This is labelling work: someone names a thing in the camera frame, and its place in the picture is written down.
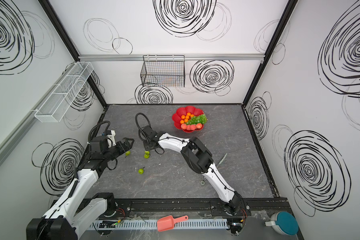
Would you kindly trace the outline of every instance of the robotic arm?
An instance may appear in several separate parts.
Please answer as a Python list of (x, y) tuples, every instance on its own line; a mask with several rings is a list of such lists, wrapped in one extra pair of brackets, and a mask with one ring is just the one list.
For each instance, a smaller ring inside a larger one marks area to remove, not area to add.
[[(101, 136), (91, 138), (94, 129), (107, 123)], [(77, 240), (101, 214), (113, 216), (116, 213), (116, 203), (113, 193), (96, 194), (90, 203), (75, 215), (91, 186), (108, 168), (108, 162), (132, 148), (134, 139), (123, 138), (115, 141), (115, 131), (108, 130), (109, 121), (100, 122), (89, 132), (89, 153), (83, 163), (74, 171), (74, 179), (58, 199), (58, 201), (43, 215), (34, 218), (26, 228), (27, 240)]]
[[(146, 118), (147, 126), (143, 128), (139, 126), (137, 121), (139, 115)], [(240, 204), (244, 204), (241, 195), (224, 180), (213, 162), (211, 152), (197, 137), (180, 138), (163, 131), (156, 132), (151, 128), (148, 118), (143, 113), (136, 114), (135, 121), (146, 151), (161, 148), (181, 153), (188, 166), (194, 172), (202, 174), (211, 183), (219, 198), (225, 202), (224, 208), (229, 214), (236, 215), (240, 211)]]

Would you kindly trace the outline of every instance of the teal lid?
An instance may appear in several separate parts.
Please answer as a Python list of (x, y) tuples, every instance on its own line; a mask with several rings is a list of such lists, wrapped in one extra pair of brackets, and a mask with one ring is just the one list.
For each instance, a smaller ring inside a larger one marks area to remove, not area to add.
[(279, 225), (280, 229), (288, 235), (295, 235), (298, 233), (298, 222), (291, 214), (287, 212), (280, 212), (277, 215), (276, 224)]

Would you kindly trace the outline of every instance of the pink scoop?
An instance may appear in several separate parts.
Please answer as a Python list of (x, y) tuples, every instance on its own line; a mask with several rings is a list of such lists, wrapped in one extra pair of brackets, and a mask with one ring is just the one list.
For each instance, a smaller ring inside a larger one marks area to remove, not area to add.
[(188, 220), (187, 215), (182, 216), (182, 217), (178, 217), (178, 218), (173, 218), (172, 215), (169, 215), (169, 216), (160, 218), (157, 221), (157, 230), (159, 232), (163, 232), (163, 231), (166, 231), (166, 230), (171, 230), (171, 229), (173, 229), (175, 227), (175, 223), (184, 222), (184, 221), (187, 221), (187, 220)]

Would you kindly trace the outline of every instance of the black wire basket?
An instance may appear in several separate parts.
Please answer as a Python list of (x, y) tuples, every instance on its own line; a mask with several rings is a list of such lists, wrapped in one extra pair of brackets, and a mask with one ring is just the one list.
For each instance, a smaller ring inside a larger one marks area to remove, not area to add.
[(144, 55), (140, 78), (143, 86), (156, 83), (165, 87), (185, 86), (184, 55)]

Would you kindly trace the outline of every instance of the white wire basket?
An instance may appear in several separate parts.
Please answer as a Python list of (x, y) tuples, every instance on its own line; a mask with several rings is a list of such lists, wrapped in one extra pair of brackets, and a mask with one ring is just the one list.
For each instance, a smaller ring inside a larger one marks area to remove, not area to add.
[(60, 122), (93, 71), (90, 62), (77, 62), (35, 113), (40, 122)]

